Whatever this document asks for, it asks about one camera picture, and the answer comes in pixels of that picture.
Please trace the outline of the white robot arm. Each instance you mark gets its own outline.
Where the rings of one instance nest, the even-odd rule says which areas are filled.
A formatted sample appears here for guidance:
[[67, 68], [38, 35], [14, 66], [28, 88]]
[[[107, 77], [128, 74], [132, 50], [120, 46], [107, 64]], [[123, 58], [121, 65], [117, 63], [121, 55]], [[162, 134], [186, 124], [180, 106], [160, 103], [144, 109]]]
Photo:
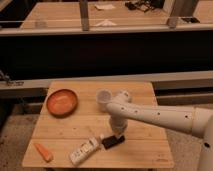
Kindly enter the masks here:
[[106, 111], [115, 134], [123, 134], [130, 119], [201, 138], [197, 171], [213, 171], [213, 109], [137, 105], [128, 92], [121, 91], [106, 104]]

